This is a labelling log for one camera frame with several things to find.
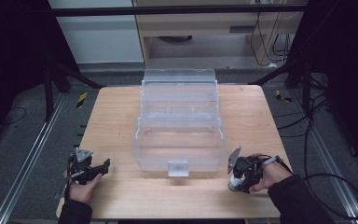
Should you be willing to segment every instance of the hand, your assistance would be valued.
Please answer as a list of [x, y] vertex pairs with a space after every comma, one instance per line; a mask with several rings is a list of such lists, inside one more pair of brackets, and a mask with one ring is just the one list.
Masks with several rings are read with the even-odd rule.
[[[252, 156], [258, 157], [261, 154], [254, 154]], [[269, 189], [275, 183], [281, 182], [285, 178], [291, 176], [283, 166], [276, 161], [265, 165], [263, 163], [263, 178], [258, 184], [255, 184], [249, 188], [250, 192], [260, 191], [262, 189]]]
[[71, 187], [69, 188], [69, 199], [82, 203], [89, 203], [92, 192], [95, 187], [97, 187], [102, 177], [102, 174], [97, 174], [87, 185], [79, 185], [73, 181]]

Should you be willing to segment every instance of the table surface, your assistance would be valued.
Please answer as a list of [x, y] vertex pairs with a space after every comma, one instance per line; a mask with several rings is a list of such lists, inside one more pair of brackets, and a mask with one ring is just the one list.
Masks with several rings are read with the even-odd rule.
[[[131, 141], [140, 114], [141, 87], [100, 90], [80, 148], [94, 152], [92, 166], [110, 158], [109, 173], [92, 195], [93, 218], [257, 218], [278, 217], [267, 191], [245, 194], [227, 188], [231, 174], [223, 162], [218, 172], [167, 177], [143, 172], [131, 156]], [[279, 155], [290, 166], [259, 86], [219, 85], [220, 115], [228, 153]], [[62, 209], [63, 199], [57, 208]]]

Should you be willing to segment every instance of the sleeve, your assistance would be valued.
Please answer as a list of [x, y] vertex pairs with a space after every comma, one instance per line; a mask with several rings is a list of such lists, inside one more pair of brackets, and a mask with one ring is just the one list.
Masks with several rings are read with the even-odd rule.
[[334, 223], [299, 175], [274, 184], [268, 195], [281, 213], [282, 224]]
[[89, 224], [91, 216], [92, 208], [88, 204], [69, 200], [62, 206], [58, 224]]

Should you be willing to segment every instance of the white wall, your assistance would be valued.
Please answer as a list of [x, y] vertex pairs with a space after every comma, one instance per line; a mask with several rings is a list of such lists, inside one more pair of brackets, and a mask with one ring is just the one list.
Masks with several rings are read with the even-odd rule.
[[[48, 0], [52, 8], [132, 7], [131, 0]], [[142, 63], [134, 16], [57, 18], [77, 63]]]

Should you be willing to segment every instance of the transparent plastic storage bin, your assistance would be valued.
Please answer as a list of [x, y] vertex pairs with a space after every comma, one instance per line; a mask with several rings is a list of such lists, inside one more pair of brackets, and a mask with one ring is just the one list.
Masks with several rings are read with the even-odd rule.
[[146, 70], [131, 155], [143, 171], [214, 172], [227, 159], [214, 70]]
[[145, 70], [141, 90], [143, 114], [219, 116], [214, 70]]

